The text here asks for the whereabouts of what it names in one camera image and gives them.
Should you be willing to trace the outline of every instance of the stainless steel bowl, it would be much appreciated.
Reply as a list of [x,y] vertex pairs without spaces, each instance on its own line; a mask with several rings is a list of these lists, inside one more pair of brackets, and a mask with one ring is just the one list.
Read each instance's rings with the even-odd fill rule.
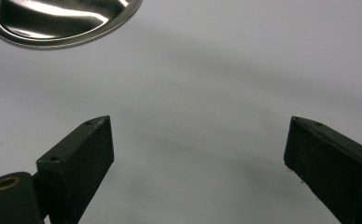
[[0,37],[26,48],[60,49],[106,35],[142,0],[0,0]]

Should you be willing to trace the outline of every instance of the black plastic part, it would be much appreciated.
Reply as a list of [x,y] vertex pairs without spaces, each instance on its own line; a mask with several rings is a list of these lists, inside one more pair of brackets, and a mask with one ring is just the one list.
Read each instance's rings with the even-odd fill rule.
[[362,224],[361,145],[321,123],[293,117],[284,160],[341,223]]
[[78,223],[99,188],[114,149],[109,116],[91,119],[37,162],[38,172],[0,177],[0,224]]
[[0,177],[0,224],[3,223],[43,223],[33,179],[28,173]]
[[38,159],[39,182],[49,189],[50,222],[78,223],[113,161],[108,116],[81,124]]

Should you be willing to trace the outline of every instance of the metal bowl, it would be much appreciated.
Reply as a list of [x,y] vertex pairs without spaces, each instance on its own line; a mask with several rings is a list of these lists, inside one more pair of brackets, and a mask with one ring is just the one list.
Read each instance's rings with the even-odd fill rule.
[[20,47],[84,44],[125,23],[142,0],[0,0],[0,37]]

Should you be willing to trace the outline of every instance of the screw hole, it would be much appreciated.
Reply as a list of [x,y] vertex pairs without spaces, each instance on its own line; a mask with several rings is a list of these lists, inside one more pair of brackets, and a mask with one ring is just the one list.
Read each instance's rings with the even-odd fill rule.
[[0,180],[0,190],[13,188],[17,184],[19,184],[19,182],[21,182],[21,179],[18,176],[12,176],[2,179]]
[[60,157],[59,156],[52,156],[52,157],[50,157],[50,160],[51,161],[59,161]]

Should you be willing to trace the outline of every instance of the white surface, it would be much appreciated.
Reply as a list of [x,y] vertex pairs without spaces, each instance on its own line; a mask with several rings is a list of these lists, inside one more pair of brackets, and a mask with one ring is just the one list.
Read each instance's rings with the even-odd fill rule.
[[0,175],[110,115],[80,223],[337,223],[283,162],[291,116],[362,144],[362,1],[154,1],[54,51],[0,40]]

